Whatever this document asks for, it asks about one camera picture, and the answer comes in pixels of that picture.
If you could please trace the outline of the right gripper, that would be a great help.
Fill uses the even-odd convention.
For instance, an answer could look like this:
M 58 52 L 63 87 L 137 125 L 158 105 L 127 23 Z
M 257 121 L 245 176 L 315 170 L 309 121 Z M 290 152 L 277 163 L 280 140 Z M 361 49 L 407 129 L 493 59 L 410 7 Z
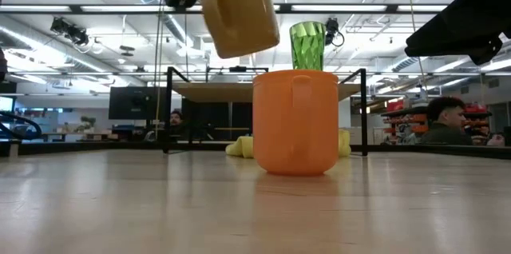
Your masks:
M 511 0 L 453 0 L 406 39 L 410 57 L 466 55 L 476 65 L 492 60 L 511 39 Z

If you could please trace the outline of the amber yellow mug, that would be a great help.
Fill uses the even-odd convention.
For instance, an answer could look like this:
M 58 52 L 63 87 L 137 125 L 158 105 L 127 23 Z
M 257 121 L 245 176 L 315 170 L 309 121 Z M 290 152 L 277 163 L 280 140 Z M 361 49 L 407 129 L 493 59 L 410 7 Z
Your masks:
M 241 57 L 279 44 L 279 26 L 272 0 L 199 2 L 220 58 Z

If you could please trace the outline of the green faceted glass tumbler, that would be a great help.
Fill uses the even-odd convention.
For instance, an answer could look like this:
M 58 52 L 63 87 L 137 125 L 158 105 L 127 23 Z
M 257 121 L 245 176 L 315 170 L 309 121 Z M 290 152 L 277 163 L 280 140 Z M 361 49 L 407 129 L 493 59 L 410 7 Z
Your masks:
M 326 26 L 321 22 L 300 22 L 289 29 L 293 69 L 323 70 Z

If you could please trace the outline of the orange plastic cup with handle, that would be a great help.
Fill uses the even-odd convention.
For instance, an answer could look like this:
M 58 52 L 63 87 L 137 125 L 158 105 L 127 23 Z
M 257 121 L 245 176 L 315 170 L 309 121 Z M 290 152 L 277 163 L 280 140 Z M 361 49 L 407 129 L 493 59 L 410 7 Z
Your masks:
M 253 80 L 253 153 L 268 173 L 317 176 L 339 159 L 338 78 L 307 69 Z

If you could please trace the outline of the wooden shelf with black legs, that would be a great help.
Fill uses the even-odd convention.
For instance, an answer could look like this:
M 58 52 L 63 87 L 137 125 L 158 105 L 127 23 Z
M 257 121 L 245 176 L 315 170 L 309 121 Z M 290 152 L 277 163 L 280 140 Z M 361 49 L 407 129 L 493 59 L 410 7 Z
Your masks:
M 164 110 L 172 108 L 171 96 L 175 90 L 181 96 L 194 102 L 252 102 L 253 87 L 250 84 L 231 82 L 190 82 L 175 67 L 169 66 L 165 73 L 166 90 Z M 362 144 L 358 148 L 364 157 L 369 152 L 368 125 L 367 125 L 367 93 L 366 70 L 357 69 L 338 83 L 339 100 L 342 101 L 351 95 L 360 93 L 360 119 L 362 124 Z

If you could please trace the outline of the person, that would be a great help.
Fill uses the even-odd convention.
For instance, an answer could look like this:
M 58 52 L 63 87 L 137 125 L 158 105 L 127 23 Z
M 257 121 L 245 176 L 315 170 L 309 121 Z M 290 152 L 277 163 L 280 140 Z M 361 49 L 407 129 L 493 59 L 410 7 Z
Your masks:
M 184 132 L 182 113 L 178 109 L 170 113 L 168 132 L 171 136 L 181 135 Z
M 430 122 L 422 135 L 424 145 L 472 145 L 473 141 L 463 129 L 465 103 L 456 97 L 438 97 L 430 101 L 426 117 Z

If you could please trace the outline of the red storage rack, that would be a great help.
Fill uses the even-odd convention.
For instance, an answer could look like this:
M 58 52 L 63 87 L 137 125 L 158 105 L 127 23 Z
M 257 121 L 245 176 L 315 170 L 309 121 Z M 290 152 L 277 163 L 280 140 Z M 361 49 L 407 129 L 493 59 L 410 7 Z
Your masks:
M 429 130 L 427 104 L 414 105 L 404 109 L 402 101 L 395 102 L 395 109 L 381 115 L 386 127 L 382 130 L 384 145 L 416 145 Z M 489 118 L 492 113 L 484 105 L 468 104 L 466 107 L 464 131 L 471 136 L 474 145 L 486 145 L 492 137 Z

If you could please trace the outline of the black ceiling-mounted device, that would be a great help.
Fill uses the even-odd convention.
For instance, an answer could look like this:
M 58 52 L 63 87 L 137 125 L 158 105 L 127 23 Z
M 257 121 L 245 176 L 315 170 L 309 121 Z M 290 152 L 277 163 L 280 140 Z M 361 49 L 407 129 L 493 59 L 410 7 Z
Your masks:
M 89 43 L 89 35 L 86 29 L 79 28 L 63 18 L 54 18 L 50 30 L 57 36 L 63 36 L 75 46 L 86 46 Z
M 335 47 L 341 47 L 344 45 L 344 35 L 339 30 L 339 23 L 337 18 L 328 18 L 326 23 L 326 36 L 325 45 L 333 45 Z

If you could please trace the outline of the black monitor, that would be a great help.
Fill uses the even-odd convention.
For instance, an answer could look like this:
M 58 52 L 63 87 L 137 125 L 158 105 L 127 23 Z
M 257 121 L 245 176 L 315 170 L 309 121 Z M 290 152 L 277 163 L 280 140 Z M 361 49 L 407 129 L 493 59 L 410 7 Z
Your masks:
M 158 90 L 153 87 L 113 87 L 109 93 L 110 120 L 156 119 Z

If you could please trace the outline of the yellow cloth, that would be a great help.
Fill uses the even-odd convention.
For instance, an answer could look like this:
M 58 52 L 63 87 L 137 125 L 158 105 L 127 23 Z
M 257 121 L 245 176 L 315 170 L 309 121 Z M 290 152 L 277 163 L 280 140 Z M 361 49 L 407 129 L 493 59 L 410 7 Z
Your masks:
M 351 135 L 347 130 L 339 129 L 339 156 L 349 157 L 351 154 L 350 147 Z M 228 156 L 242 157 L 252 159 L 253 154 L 253 137 L 243 136 L 230 145 L 227 145 L 225 152 Z

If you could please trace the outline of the potted plant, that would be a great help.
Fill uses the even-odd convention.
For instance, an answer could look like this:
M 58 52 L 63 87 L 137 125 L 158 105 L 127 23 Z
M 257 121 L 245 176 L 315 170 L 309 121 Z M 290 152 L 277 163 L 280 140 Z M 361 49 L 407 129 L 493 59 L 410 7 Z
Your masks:
M 95 130 L 96 118 L 95 117 L 81 117 L 80 125 L 75 129 L 77 133 L 91 133 Z

